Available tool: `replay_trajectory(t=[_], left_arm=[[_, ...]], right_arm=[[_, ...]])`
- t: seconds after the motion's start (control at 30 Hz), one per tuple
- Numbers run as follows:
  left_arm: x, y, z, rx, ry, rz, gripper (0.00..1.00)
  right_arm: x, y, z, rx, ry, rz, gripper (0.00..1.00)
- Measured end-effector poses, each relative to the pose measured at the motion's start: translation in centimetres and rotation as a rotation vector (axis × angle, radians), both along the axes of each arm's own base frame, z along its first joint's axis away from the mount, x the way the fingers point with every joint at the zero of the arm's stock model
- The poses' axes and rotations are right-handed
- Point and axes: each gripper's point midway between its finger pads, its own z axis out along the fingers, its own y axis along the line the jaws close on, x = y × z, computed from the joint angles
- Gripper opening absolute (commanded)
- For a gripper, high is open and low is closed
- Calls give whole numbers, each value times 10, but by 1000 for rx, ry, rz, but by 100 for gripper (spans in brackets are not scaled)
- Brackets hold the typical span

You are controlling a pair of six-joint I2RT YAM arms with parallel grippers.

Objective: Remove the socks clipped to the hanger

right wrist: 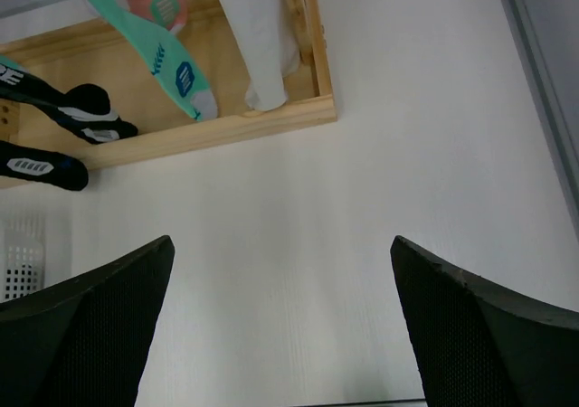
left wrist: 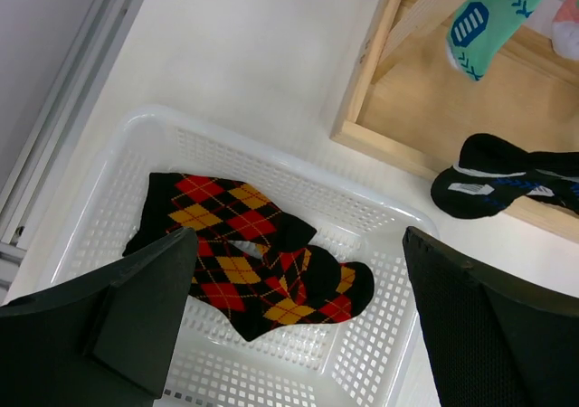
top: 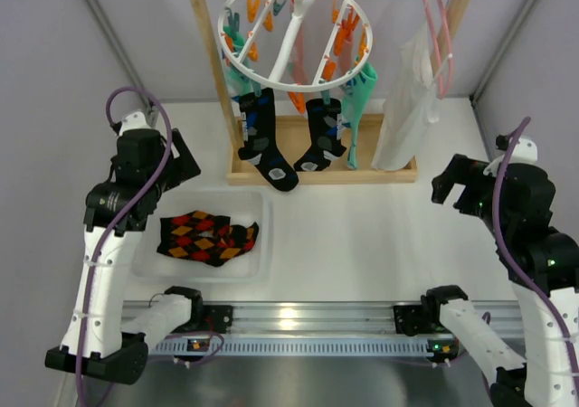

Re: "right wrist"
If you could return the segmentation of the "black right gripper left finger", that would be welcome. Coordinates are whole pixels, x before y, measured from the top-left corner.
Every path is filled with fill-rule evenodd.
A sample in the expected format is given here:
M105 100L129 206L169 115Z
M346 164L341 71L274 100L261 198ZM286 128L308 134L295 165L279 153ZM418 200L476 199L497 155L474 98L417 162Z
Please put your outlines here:
M1 306L4 406L132 406L173 268L161 236Z

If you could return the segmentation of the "black blue sock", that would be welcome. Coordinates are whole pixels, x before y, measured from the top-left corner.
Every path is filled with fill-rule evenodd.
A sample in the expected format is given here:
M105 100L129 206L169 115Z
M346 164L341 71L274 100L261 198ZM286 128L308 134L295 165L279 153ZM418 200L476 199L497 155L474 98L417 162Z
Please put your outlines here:
M138 129L112 108L109 94L85 83L63 93L18 63L1 58L1 98L31 105L92 145L134 137Z
M87 167L58 152L1 142L1 176L81 191L89 183Z

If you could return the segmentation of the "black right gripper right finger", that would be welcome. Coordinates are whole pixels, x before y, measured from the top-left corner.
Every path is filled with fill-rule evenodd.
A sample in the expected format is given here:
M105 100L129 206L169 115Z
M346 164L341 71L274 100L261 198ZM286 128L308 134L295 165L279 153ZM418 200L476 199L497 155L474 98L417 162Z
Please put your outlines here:
M397 293L430 406L575 406L578 315L397 236Z

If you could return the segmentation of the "mint green sock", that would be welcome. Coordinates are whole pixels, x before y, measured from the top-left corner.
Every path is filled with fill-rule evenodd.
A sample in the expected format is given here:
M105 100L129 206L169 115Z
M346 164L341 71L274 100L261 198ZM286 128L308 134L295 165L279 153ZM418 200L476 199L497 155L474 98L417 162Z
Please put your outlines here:
M210 85L184 45L164 27L132 14L116 0L87 0L133 46L168 97L190 118L218 116Z

